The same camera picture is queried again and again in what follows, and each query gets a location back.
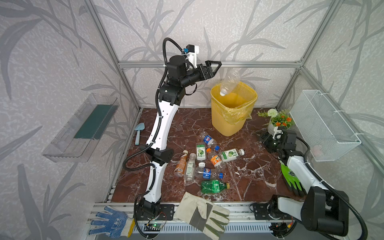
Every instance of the glove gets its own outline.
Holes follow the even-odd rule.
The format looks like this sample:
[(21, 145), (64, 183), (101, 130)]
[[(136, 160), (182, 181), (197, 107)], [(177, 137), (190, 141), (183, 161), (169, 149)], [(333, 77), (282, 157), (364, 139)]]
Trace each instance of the glove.
[(229, 223), (229, 210), (201, 197), (185, 192), (174, 217), (189, 223), (213, 240), (224, 233), (223, 225)]
[(305, 189), (301, 185), (300, 180), (296, 177), (296, 175), (281, 162), (281, 172), (283, 173), (285, 184), (287, 185), (289, 191), (293, 191), (296, 196), (304, 197), (307, 193)]
[(110, 238), (119, 238), (120, 236), (128, 236), (132, 219), (121, 211), (105, 206), (106, 212), (96, 213), (96, 217), (101, 218), (92, 220), (91, 225), (96, 228), (89, 230), (88, 235), (105, 234)]

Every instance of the artificial flower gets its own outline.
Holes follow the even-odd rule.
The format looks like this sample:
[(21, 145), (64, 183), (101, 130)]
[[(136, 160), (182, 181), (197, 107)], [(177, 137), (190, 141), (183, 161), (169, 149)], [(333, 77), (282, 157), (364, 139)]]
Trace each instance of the artificial flower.
[(274, 117), (276, 117), (276, 116), (277, 116), (278, 112), (277, 112), (277, 110), (276, 110), (276, 109), (274, 109), (274, 108), (271, 108), (271, 109), (269, 109), (269, 110), (268, 110), (267, 114), (268, 114), (268, 116), (269, 116), (269, 117), (272, 117), (272, 118), (274, 118)]

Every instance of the blue glove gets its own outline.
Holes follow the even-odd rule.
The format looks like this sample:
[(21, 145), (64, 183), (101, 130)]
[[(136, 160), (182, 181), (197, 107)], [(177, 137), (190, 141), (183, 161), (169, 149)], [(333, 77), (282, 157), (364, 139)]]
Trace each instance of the blue glove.
[(92, 220), (91, 225), (96, 228), (89, 230), (88, 235), (105, 234), (110, 238), (119, 238), (120, 236), (128, 236), (132, 219), (121, 211), (105, 206), (106, 212), (96, 213), (96, 217), (101, 218)]

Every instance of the blue bottle label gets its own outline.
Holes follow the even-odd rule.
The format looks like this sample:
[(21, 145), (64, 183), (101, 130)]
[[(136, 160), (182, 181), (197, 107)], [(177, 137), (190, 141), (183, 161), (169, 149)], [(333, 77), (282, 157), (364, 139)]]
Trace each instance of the blue bottle label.
[(205, 142), (206, 144), (208, 144), (208, 142), (209, 142), (211, 139), (212, 139), (211, 136), (206, 135), (205, 138), (204, 138), (204, 142)]
[(210, 179), (211, 178), (211, 170), (210, 169), (204, 168), (203, 178), (204, 179)]

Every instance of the potted plant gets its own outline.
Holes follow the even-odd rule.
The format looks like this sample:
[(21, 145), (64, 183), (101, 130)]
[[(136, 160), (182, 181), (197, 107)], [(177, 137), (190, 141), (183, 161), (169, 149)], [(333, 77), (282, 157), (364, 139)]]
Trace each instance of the potted plant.
[(288, 115), (289, 110), (282, 110), (278, 112), (275, 108), (271, 108), (268, 110), (268, 112), (260, 112), (258, 111), (257, 114), (259, 117), (270, 117), (270, 121), (268, 124), (268, 133), (274, 134), (274, 128), (283, 126), (285, 129), (290, 128), (295, 124), (293, 119)]

